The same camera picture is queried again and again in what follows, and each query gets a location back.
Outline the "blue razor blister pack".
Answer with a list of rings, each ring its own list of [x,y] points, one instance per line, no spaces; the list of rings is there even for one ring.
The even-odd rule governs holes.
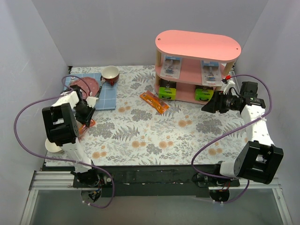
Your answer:
[[[220,64],[215,61],[201,61],[202,85],[211,87],[222,86]]]
[[[179,79],[182,65],[182,58],[175,56],[165,56],[161,68],[161,76]]]

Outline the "orange small razor packet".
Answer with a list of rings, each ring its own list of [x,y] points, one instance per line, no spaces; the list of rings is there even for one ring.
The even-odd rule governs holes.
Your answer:
[[[78,136],[78,139],[82,139],[84,137],[84,134],[87,132],[87,130],[91,127],[93,127],[94,125],[96,124],[96,122],[91,119],[90,121],[90,126],[87,127],[86,125],[82,124],[80,127],[79,127],[79,136]]]

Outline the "black green Gillette razor box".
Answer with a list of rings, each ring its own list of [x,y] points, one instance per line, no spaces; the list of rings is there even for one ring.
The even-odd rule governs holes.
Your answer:
[[[175,100],[176,82],[161,79],[159,82],[158,97],[161,99]]]

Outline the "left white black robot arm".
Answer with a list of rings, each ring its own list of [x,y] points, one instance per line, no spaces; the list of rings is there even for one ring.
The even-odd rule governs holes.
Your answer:
[[[71,172],[80,183],[88,187],[96,187],[100,176],[91,167],[92,160],[83,150],[79,142],[77,123],[90,127],[95,104],[83,99],[82,89],[72,85],[70,92],[64,91],[52,106],[42,109],[47,140],[56,144],[73,161],[75,171]]]

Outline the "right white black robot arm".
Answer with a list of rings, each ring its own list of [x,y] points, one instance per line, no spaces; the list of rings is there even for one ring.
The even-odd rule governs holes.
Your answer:
[[[221,161],[218,170],[212,174],[213,183],[223,186],[229,178],[245,178],[269,184],[283,159],[281,148],[270,138],[266,121],[263,120],[265,102],[257,96],[258,84],[243,82],[239,95],[230,92],[214,92],[211,100],[202,108],[209,113],[238,111],[246,127],[248,142],[232,162]]]

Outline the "orange long snack packet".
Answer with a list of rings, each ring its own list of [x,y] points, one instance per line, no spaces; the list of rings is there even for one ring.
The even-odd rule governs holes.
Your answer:
[[[150,91],[142,93],[140,98],[155,108],[159,114],[163,114],[169,109],[169,105],[167,105]]]

